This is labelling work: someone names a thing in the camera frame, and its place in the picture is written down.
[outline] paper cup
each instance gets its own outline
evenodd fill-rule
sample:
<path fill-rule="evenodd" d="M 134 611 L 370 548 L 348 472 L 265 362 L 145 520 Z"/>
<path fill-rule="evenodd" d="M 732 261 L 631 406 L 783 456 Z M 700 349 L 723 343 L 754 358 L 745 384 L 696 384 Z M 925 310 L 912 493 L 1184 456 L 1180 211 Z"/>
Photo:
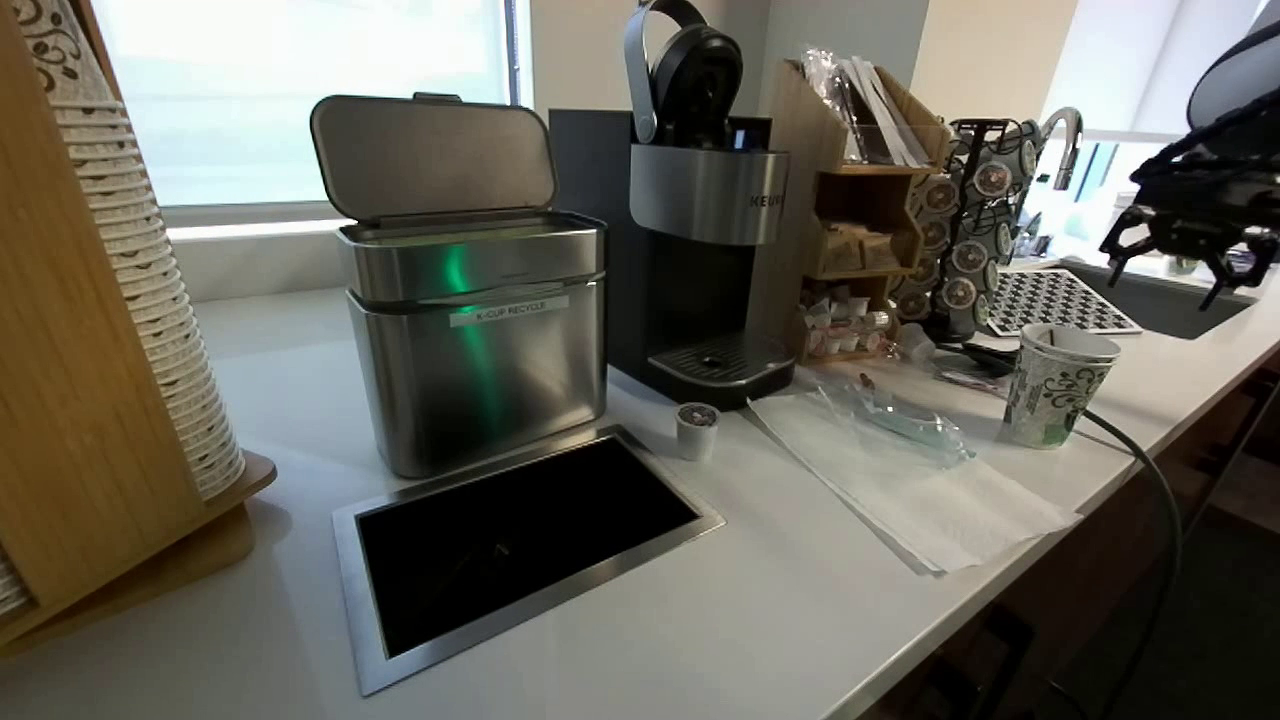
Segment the paper cup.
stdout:
<path fill-rule="evenodd" d="M 1008 381 L 1001 441 L 1062 442 L 1119 349 L 1082 328 L 1027 324 Z"/>

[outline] black cable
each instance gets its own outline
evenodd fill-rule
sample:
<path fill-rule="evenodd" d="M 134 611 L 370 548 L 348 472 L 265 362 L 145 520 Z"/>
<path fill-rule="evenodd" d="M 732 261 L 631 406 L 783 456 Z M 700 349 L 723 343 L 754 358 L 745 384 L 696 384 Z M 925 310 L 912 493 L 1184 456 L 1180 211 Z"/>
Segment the black cable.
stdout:
<path fill-rule="evenodd" d="M 1105 697 L 1101 720 L 1107 720 L 1107 717 L 1116 710 L 1122 689 L 1133 682 L 1133 673 L 1135 673 L 1141 658 L 1149 654 L 1149 644 L 1151 644 L 1151 637 L 1157 637 L 1157 625 L 1159 625 L 1159 616 L 1163 616 L 1163 604 L 1166 604 L 1166 597 L 1173 597 L 1173 582 L 1174 582 L 1174 577 L 1184 573 L 1184 520 L 1180 520 L 1174 493 L 1173 493 L 1166 477 L 1159 472 L 1159 462 L 1157 462 L 1133 437 L 1122 437 L 1116 423 L 1107 423 L 1105 414 L 1094 414 L 1094 410 L 1088 410 L 1088 406 L 1082 406 L 1082 414 L 1088 414 L 1090 423 L 1101 423 L 1105 433 L 1110 433 L 1110 437 L 1157 477 L 1159 496 L 1163 496 L 1163 507 L 1166 507 L 1166 564 L 1163 564 L 1163 577 L 1159 577 L 1151 611 L 1149 611 L 1149 618 L 1143 618 L 1143 628 L 1141 628 L 1141 637 L 1135 637 L 1135 644 L 1133 644 L 1133 650 L 1128 650 L 1128 658 L 1122 658 L 1110 691 Z"/>

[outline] wooden cabinet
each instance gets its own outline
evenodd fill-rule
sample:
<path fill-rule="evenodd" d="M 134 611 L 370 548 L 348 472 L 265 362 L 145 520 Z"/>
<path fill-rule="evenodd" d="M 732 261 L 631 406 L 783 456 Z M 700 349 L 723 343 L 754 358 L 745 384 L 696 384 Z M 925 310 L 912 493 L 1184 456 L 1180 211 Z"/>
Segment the wooden cabinet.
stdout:
<path fill-rule="evenodd" d="M 13 13 L 0 13 L 0 646 L 271 481 L 201 501 Z"/>

